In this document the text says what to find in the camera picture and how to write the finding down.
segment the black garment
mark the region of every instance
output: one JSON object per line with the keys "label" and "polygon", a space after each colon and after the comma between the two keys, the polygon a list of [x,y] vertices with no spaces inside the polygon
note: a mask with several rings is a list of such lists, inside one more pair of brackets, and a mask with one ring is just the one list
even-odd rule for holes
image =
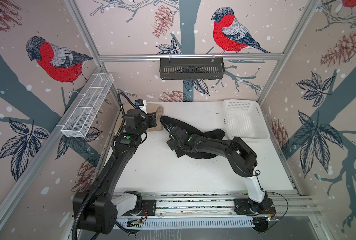
{"label": "black garment", "polygon": [[[175,119],[175,118],[171,118],[171,117],[168,117],[168,116],[162,116],[161,117],[161,123],[162,123],[162,126],[166,129],[167,132],[170,132],[170,130],[176,126],[180,127],[181,129],[185,129],[189,135],[191,134],[198,134],[198,135],[201,135],[203,137],[208,137],[208,138],[214,138],[214,139],[218,139],[218,140],[221,140],[224,136],[225,136],[225,132],[223,132],[223,130],[221,129],[215,129],[211,132],[201,132],[199,131],[198,129],[196,129],[195,127],[185,123],[185,122],[182,122],[178,119]],[[181,157],[185,154],[187,154],[187,156],[191,157],[191,158],[196,158],[196,159],[201,159],[201,158],[204,158],[204,159],[210,159],[210,158],[213,158],[213,157],[216,157],[217,155],[215,154],[211,154],[211,153],[207,153],[207,152],[190,152],[190,153],[185,153],[184,151],[180,150],[180,149],[177,149],[175,150],[175,153],[177,154],[177,157]]]}

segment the white basket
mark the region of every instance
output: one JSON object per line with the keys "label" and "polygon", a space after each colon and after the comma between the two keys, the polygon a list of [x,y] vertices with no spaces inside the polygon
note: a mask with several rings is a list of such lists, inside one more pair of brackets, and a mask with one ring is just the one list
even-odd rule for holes
{"label": "white basket", "polygon": [[224,100],[223,109],[229,139],[233,137],[270,138],[266,122],[257,102],[238,99]]}
{"label": "white basket", "polygon": [[111,74],[97,74],[61,130],[66,137],[86,137],[113,82]]}

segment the dark gray metal basket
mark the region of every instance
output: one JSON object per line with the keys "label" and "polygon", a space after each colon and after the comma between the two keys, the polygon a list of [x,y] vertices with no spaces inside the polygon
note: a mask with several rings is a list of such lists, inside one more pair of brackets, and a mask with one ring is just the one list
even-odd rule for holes
{"label": "dark gray metal basket", "polygon": [[221,79],[223,58],[161,58],[159,73],[163,80]]}

